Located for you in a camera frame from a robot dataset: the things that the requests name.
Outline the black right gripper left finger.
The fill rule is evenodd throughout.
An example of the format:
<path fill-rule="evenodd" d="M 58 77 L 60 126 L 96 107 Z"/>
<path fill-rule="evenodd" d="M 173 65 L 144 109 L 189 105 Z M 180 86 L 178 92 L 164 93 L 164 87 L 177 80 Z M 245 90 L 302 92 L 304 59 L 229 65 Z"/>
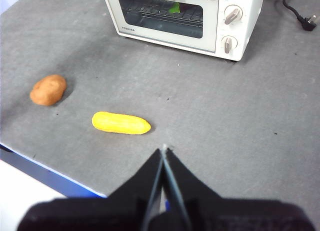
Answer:
<path fill-rule="evenodd" d="M 107 198 L 73 197 L 39 202 L 28 209 L 19 231 L 141 231 L 160 209 L 161 151 Z"/>

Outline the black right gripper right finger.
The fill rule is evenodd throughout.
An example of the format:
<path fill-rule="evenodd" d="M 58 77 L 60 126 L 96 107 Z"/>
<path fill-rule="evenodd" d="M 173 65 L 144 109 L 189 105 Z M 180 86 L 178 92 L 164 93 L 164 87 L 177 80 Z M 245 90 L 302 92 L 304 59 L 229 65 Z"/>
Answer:
<path fill-rule="evenodd" d="M 170 209 L 149 221 L 151 231 L 313 231 L 297 205 L 272 199 L 222 197 L 199 180 L 169 148 L 160 157 Z"/>

